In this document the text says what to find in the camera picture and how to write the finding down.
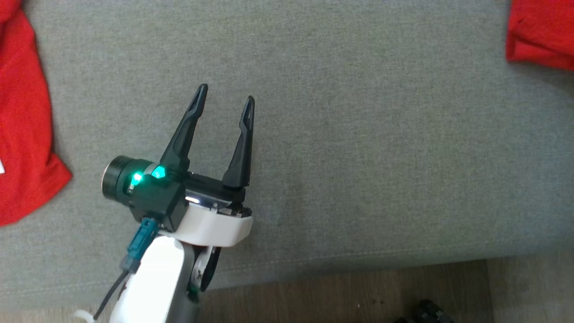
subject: black object on floor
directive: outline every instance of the black object on floor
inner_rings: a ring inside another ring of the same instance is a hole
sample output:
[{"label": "black object on floor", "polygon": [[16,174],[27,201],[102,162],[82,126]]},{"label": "black object on floor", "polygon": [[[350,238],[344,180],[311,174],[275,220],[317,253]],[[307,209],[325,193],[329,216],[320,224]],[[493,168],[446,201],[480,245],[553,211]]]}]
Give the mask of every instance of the black object on floor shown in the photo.
[{"label": "black object on floor", "polygon": [[395,323],[455,323],[453,319],[446,316],[443,310],[432,301],[427,299],[420,302],[414,310],[412,319],[399,318]]}]

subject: gray couch cushion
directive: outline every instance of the gray couch cushion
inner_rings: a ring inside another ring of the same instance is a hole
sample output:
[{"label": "gray couch cushion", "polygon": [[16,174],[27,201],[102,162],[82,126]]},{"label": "gray couch cushion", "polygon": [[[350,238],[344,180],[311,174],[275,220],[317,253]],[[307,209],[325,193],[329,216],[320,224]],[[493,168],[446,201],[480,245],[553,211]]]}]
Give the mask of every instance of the gray couch cushion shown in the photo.
[{"label": "gray couch cushion", "polygon": [[574,76],[505,62],[508,3],[311,3],[30,1],[75,177],[0,228],[0,307],[101,299],[136,229],[101,173],[158,159],[202,82],[200,174],[258,109],[255,224],[214,287],[574,245]]}]

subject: stitching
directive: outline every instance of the stitching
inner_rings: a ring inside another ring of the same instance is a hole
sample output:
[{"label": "stitching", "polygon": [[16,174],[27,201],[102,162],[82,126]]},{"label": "stitching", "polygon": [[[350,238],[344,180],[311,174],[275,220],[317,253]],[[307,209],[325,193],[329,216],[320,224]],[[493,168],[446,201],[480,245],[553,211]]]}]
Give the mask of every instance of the stitching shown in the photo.
[{"label": "stitching", "polygon": [[[544,238],[552,238],[552,237],[557,237],[558,235],[553,235],[553,236],[544,236]],[[443,245],[442,249],[444,249],[445,247],[468,247],[468,246],[473,246],[473,245],[478,245],[478,244],[491,244],[491,243],[507,243],[509,241],[524,241],[524,240],[530,240],[532,238],[536,237],[536,235],[530,235],[530,236],[526,236],[523,237],[521,239],[495,239],[495,240],[486,240],[486,241],[482,241],[480,243],[467,243],[467,244],[456,244],[456,245]],[[368,257],[381,257],[384,255],[389,255],[389,254],[395,254],[395,253],[399,253],[399,252],[404,252],[404,253],[414,253],[417,251],[421,251],[421,250],[429,250],[432,249],[432,247],[419,247],[419,248],[403,248],[403,249],[394,249],[394,250],[377,250],[377,251],[363,251],[363,252],[348,252],[348,253],[339,253],[336,255],[324,255],[324,256],[314,256],[314,257],[305,257],[305,258],[295,258],[295,259],[280,259],[280,260],[272,260],[269,262],[263,262],[263,263],[251,263],[251,264],[243,264],[243,265],[238,265],[238,266],[231,266],[231,267],[227,267],[227,268],[223,268],[222,270],[217,270],[217,272],[219,273],[224,273],[224,272],[242,272],[242,271],[249,271],[252,270],[253,267],[270,267],[270,266],[276,266],[279,264],[285,264],[285,263],[294,263],[297,266],[304,266],[305,265],[305,261],[310,261],[310,260],[320,260],[320,259],[333,259],[333,258],[340,258],[340,257],[358,257],[358,258],[368,258]],[[41,289],[29,289],[29,290],[20,290],[20,291],[5,291],[0,293],[0,295],[9,295],[9,294],[35,294],[35,295],[43,295],[43,294],[56,294],[56,293],[63,293],[65,291],[69,291],[72,289],[77,289],[79,287],[83,287],[83,286],[91,286],[91,287],[100,287],[100,286],[106,286],[108,284],[112,284],[114,283],[114,281],[96,281],[96,282],[87,282],[87,283],[77,283],[77,284],[68,284],[68,285],[61,285],[61,286],[56,286],[56,287],[47,287],[47,288],[41,288]]]}]

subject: wooden floor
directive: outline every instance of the wooden floor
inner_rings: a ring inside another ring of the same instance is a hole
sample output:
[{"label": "wooden floor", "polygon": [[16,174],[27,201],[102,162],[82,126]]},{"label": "wooden floor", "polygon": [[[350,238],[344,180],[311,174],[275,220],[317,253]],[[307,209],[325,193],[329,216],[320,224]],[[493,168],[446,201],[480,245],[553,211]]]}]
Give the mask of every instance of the wooden floor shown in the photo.
[{"label": "wooden floor", "polygon": [[[201,322],[393,323],[424,298],[457,323],[568,322],[574,321],[574,252],[325,276],[203,296]],[[0,323],[81,322],[70,319],[74,310],[4,313]]]}]

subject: red fabric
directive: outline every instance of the red fabric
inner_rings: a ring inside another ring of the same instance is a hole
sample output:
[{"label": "red fabric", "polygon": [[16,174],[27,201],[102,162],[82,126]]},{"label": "red fabric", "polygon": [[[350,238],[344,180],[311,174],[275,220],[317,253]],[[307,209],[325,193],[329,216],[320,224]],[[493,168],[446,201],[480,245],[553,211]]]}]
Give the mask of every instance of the red fabric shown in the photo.
[{"label": "red fabric", "polygon": [[0,225],[50,200],[72,174],[52,152],[52,113],[20,0],[0,0]]},{"label": "red fabric", "polygon": [[574,1],[513,0],[506,59],[574,71]]}]

